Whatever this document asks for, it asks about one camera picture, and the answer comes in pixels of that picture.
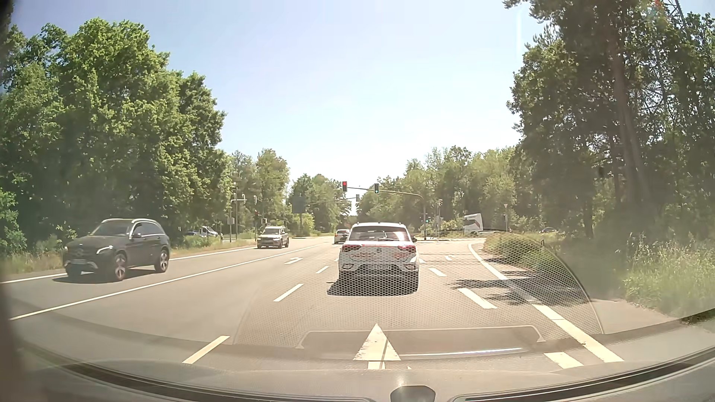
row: lane marking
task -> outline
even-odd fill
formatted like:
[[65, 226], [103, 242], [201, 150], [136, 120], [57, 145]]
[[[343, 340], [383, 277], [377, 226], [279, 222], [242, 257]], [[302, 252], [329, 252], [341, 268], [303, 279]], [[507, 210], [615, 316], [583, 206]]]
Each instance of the lane marking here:
[[[197, 254], [197, 255], [187, 255], [186, 257], [176, 257], [176, 258], [170, 258], [170, 261], [175, 261], [175, 260], [186, 260], [187, 258], [196, 258], [196, 257], [206, 257], [207, 255], [216, 255], [216, 254], [223, 254], [223, 253], [233, 253], [234, 251], [241, 251], [241, 250], [250, 250], [252, 249], [253, 246], [249, 247], [244, 247], [244, 248], [237, 248], [234, 250], [225, 250], [225, 251], [217, 251], [215, 253], [206, 253], [206, 254]], [[30, 278], [22, 278], [22, 279], [13, 279], [13, 280], [4, 280], [0, 282], [1, 284], [4, 283], [15, 283], [15, 282], [24, 282], [26, 280], [35, 280], [35, 279], [42, 279], [42, 278], [54, 278], [56, 276], [67, 276], [66, 273], [56, 273], [52, 275], [43, 275], [43, 276], [33, 276]]]
[[183, 361], [183, 363], [186, 364], [194, 364], [196, 363], [197, 360], [200, 358], [204, 357], [206, 353], [209, 353], [213, 348], [217, 347], [221, 342], [224, 340], [227, 340], [229, 338], [228, 335], [221, 335], [220, 337], [214, 339], [211, 343], [208, 345], [204, 346], [201, 348], [198, 352], [194, 353], [193, 355], [189, 356], [188, 359]]
[[568, 354], [564, 352], [552, 352], [552, 353], [544, 353], [544, 356], [547, 358], [550, 358], [554, 363], [558, 364], [561, 366], [561, 368], [571, 368], [571, 367], [579, 367], [583, 366], [583, 364], [580, 361], [577, 361], [575, 358], [572, 358]]
[[121, 291], [119, 291], [119, 292], [109, 293], [109, 294], [106, 294], [106, 295], [97, 296], [97, 297], [95, 297], [95, 298], [84, 299], [84, 300], [80, 300], [80, 301], [76, 301], [76, 302], [72, 302], [72, 303], [67, 303], [67, 304], [63, 304], [63, 305], [58, 305], [58, 306], [55, 306], [55, 307], [45, 308], [45, 309], [43, 309], [43, 310], [33, 311], [32, 313], [27, 313], [27, 314], [22, 314], [22, 315], [16, 315], [15, 317], [11, 317], [11, 318], [10, 318], [10, 321], [12, 321], [12, 320], [19, 320], [20, 318], [31, 317], [31, 316], [33, 316], [33, 315], [38, 315], [38, 314], [42, 314], [42, 313], [47, 313], [47, 312], [49, 312], [49, 311], [59, 310], [60, 308], [71, 307], [71, 306], [73, 306], [73, 305], [78, 305], [78, 304], [82, 304], [82, 303], [88, 303], [88, 302], [91, 302], [91, 301], [100, 300], [100, 299], [104, 299], [104, 298], [109, 298], [109, 297], [116, 296], [116, 295], [122, 295], [122, 294], [124, 294], [124, 293], [134, 292], [135, 290], [141, 290], [141, 289], [146, 289], [146, 288], [152, 288], [152, 287], [154, 287], [154, 286], [164, 285], [165, 283], [171, 283], [171, 282], [176, 282], [176, 281], [182, 280], [182, 279], [193, 278], [194, 276], [204, 275], [204, 274], [207, 274], [207, 273], [214, 273], [214, 272], [217, 272], [217, 271], [226, 270], [226, 269], [228, 269], [228, 268], [233, 268], [233, 267], [239, 267], [239, 266], [241, 266], [241, 265], [246, 265], [246, 264], [250, 264], [250, 263], [256, 263], [257, 261], [268, 260], [269, 258], [275, 258], [275, 257], [279, 257], [279, 256], [281, 256], [281, 255], [286, 255], [286, 254], [290, 254], [290, 253], [296, 253], [296, 252], [298, 252], [298, 251], [307, 250], [307, 249], [309, 249], [309, 248], [317, 247], [317, 246], [319, 246], [319, 245], [320, 245], [320, 244], [311, 245], [311, 246], [309, 246], [309, 247], [299, 248], [299, 249], [297, 249], [297, 250], [287, 251], [287, 252], [285, 252], [285, 253], [280, 253], [280, 254], [276, 254], [276, 255], [269, 255], [268, 257], [258, 258], [258, 259], [256, 259], [256, 260], [245, 261], [245, 262], [243, 262], [243, 263], [238, 263], [238, 264], [233, 264], [233, 265], [227, 265], [227, 266], [225, 266], [225, 267], [215, 268], [215, 269], [212, 269], [212, 270], [208, 270], [208, 271], [204, 271], [204, 272], [200, 272], [200, 273], [195, 273], [195, 274], [191, 274], [191, 275], [186, 275], [186, 276], [182, 276], [182, 277], [179, 277], [179, 278], [174, 278], [174, 279], [169, 279], [169, 280], [163, 280], [162, 282], [150, 283], [150, 284], [148, 284], [148, 285], [139, 286], [138, 288], [132, 288], [132, 289], [121, 290]]
[[606, 346], [601, 345], [589, 334], [583, 332], [579, 327], [572, 324], [569, 320], [566, 320], [564, 317], [561, 317], [561, 315], [554, 311], [552, 308], [548, 307], [547, 305], [544, 305], [541, 301], [527, 293], [524, 289], [519, 288], [518, 285], [509, 280], [506, 276], [504, 276], [503, 273], [491, 266], [479, 254], [477, 254], [477, 252], [474, 251], [474, 249], [472, 248], [473, 244], [476, 243], [470, 243], [468, 245], [468, 248], [472, 252], [472, 255], [474, 255], [474, 258], [477, 259], [477, 261], [484, 265], [484, 267], [489, 270], [489, 272], [494, 274], [494, 276], [501, 279], [507, 286], [512, 288], [512, 290], [514, 290], [514, 292], [516, 292], [524, 300], [526, 300], [527, 303], [531, 304], [541, 314], [544, 314], [549, 320], [551, 320], [554, 324], [558, 325], [573, 339], [576, 339], [581, 345], [583, 345], [584, 348], [588, 349], [591, 353], [596, 355], [596, 357], [600, 358], [606, 363], [614, 361], [623, 361], [623, 359], [620, 356], [616, 355], [611, 349], [608, 349]]
[[384, 369], [386, 361], [401, 360], [378, 324], [375, 324], [363, 346], [352, 359], [368, 361], [369, 369]]
[[487, 300], [484, 300], [480, 298], [476, 293], [473, 291], [466, 289], [466, 288], [459, 288], [459, 291], [464, 295], [470, 298], [474, 303], [479, 304], [482, 308], [496, 308], [496, 306], [492, 303], [489, 303]]
[[437, 268], [429, 268], [429, 270], [434, 272], [435, 275], [437, 275], [437, 276], [447, 276], [447, 275], [443, 274], [442, 271], [438, 270]]
[[288, 297], [289, 294], [295, 292], [295, 291], [298, 290], [298, 288], [300, 288], [301, 286], [303, 286], [303, 284], [302, 284], [302, 283], [298, 283], [296, 286], [293, 286], [292, 288], [290, 288], [290, 290], [288, 290], [286, 293], [283, 293], [282, 295], [278, 296], [278, 298], [276, 298], [274, 301], [275, 301], [275, 302], [279, 302], [279, 301], [285, 299], [286, 297]]

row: clear blue sky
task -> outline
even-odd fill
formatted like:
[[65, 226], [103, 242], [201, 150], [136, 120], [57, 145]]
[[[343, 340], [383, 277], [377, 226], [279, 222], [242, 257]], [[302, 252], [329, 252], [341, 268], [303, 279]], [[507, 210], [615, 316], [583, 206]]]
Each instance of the clear blue sky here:
[[505, 103], [541, 31], [499, 0], [19, 0], [13, 20], [28, 35], [48, 22], [73, 33], [96, 16], [142, 23], [171, 68], [207, 77], [228, 113], [222, 148], [273, 148], [293, 180], [360, 186], [432, 147], [515, 144]]

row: road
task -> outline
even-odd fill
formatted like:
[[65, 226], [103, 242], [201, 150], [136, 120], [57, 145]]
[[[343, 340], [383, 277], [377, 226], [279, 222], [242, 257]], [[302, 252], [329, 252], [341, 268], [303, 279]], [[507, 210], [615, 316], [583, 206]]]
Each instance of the road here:
[[715, 343], [685, 326], [611, 337], [664, 319], [589, 300], [566, 271], [544, 280], [502, 265], [479, 239], [417, 244], [423, 262], [412, 293], [399, 280], [339, 283], [331, 237], [176, 258], [166, 273], [133, 269], [120, 283], [92, 274], [72, 283], [50, 272], [3, 286], [23, 339], [88, 361], [548, 372], [664, 361]]

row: silver car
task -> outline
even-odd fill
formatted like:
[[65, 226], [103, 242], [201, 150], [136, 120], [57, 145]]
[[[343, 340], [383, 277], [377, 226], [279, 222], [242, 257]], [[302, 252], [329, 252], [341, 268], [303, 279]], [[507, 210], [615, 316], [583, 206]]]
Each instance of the silver car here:
[[256, 246], [263, 247], [288, 247], [288, 231], [285, 226], [266, 226], [263, 233], [258, 237]]

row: white suv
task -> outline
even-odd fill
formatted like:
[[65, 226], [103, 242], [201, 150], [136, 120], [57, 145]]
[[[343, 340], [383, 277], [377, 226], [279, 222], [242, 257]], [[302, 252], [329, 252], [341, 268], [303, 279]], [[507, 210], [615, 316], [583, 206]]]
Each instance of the white suv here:
[[420, 257], [416, 239], [400, 223], [358, 223], [340, 248], [337, 261], [341, 282], [355, 276], [405, 278], [417, 289]]

